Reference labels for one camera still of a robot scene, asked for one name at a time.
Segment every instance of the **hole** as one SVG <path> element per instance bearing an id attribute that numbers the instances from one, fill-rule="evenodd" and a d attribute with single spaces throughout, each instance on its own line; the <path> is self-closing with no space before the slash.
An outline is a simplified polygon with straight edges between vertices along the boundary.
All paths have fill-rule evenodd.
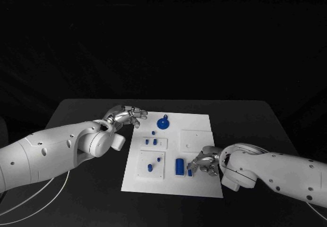
<path id="1" fill-rule="evenodd" d="M 68 146 L 68 148 L 71 148 L 71 146 L 72 146 L 71 140 L 66 141 L 66 146 Z"/>
<path id="2" fill-rule="evenodd" d="M 48 154 L 46 148 L 42 149 L 40 153 L 42 153 L 43 156 L 46 156 L 46 154 Z"/>

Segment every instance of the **cable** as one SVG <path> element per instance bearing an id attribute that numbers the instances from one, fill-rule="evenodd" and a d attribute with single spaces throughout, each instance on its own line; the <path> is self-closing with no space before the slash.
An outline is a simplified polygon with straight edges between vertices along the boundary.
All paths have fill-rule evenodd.
<path id="1" fill-rule="evenodd" d="M 316 213 L 321 216 L 321 218 L 327 221 L 327 218 L 318 213 L 318 211 L 313 208 L 313 210 L 316 211 Z"/>
<path id="2" fill-rule="evenodd" d="M 46 186 L 49 185 L 49 183 L 53 181 L 55 178 L 52 178 L 52 180 L 48 182 L 48 184 L 45 185 L 45 187 L 12 209 L 9 209 L 6 212 L 0 213 L 0 216 L 4 215 L 7 212 L 10 212 L 13 209 L 16 209 L 19 206 L 22 206 L 40 192 L 42 190 L 46 188 Z"/>
<path id="3" fill-rule="evenodd" d="M 63 186 L 62 186 L 62 189 L 59 190 L 59 192 L 58 192 L 58 194 L 56 194 L 56 196 L 55 196 L 55 198 L 52 199 L 52 201 L 56 199 L 56 197 L 58 197 L 58 195 L 61 194 L 61 192 L 62 192 L 62 190 L 63 190 L 63 187 L 65 187 L 65 185 L 66 185 L 66 180 L 65 180 L 65 183 L 63 183 Z M 30 215 L 30 216 L 33 216 L 35 214 L 37 214 L 46 207 L 48 207 L 48 205 L 52 203 L 52 201 Z M 9 225 L 9 224 L 12 224 L 12 223 L 16 223 L 16 222 L 19 222 L 19 221 L 23 221 L 26 218 L 23 218 L 23 219 L 20 219 L 20 220 L 17 220 L 17 221 L 14 221 L 14 222 L 10 222 L 10 223 L 3 223 L 3 224 L 0 224 L 0 226 L 4 226 L 4 225 Z"/>

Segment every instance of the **table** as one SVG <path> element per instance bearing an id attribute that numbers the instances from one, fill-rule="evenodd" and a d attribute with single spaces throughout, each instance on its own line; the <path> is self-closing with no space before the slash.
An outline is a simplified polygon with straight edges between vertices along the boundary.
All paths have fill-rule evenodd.
<path id="1" fill-rule="evenodd" d="M 66 99 L 50 118 L 48 128 L 99 119 L 115 105 L 147 111 L 209 114 L 216 146 L 242 142 L 269 151 L 297 155 L 269 105 L 264 101 Z M 118 132 L 125 136 L 121 151 L 112 148 L 101 158 L 84 162 L 71 171 L 66 187 L 52 204 L 35 216 L 12 224 L 22 226 L 323 226 L 324 222 L 303 201 L 275 193 L 261 180 L 254 189 L 229 190 L 223 199 L 122 192 L 133 126 Z M 56 195 L 66 174 L 52 181 L 43 192 L 12 213 L 6 223 L 37 211 Z M 0 212 L 20 203 L 48 181 L 7 192 Z"/>

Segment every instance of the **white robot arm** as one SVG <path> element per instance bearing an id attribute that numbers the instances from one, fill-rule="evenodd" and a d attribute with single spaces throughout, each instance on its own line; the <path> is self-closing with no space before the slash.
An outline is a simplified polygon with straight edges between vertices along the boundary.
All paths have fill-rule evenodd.
<path id="1" fill-rule="evenodd" d="M 124 124 L 140 126 L 147 111 L 115 106 L 102 120 L 65 125 L 32 133 L 0 149 L 0 193 L 49 180 L 101 157 L 110 147 L 120 150 L 125 138 L 115 134 Z"/>
<path id="2" fill-rule="evenodd" d="M 203 147 L 187 169 L 216 176 L 218 166 L 222 185 L 233 191 L 254 188 L 259 178 L 275 192 L 327 208 L 327 164 L 239 143 L 223 150 Z"/>

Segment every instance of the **robotic hand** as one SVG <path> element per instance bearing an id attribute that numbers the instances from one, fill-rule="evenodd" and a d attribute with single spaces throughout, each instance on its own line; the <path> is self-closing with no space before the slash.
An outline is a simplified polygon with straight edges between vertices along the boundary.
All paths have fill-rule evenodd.
<path id="1" fill-rule="evenodd" d="M 101 157 L 110 147 L 121 150 L 125 138 L 115 134 L 122 125 L 140 127 L 147 111 L 115 106 L 101 120 L 65 125 L 32 133 L 0 149 L 0 193 L 49 180 Z"/>
<path id="2" fill-rule="evenodd" d="M 254 188 L 259 178 L 275 192 L 327 208 L 327 164 L 238 143 L 225 149 L 203 147 L 187 169 L 218 176 L 218 166 L 222 185 L 233 191 Z"/>

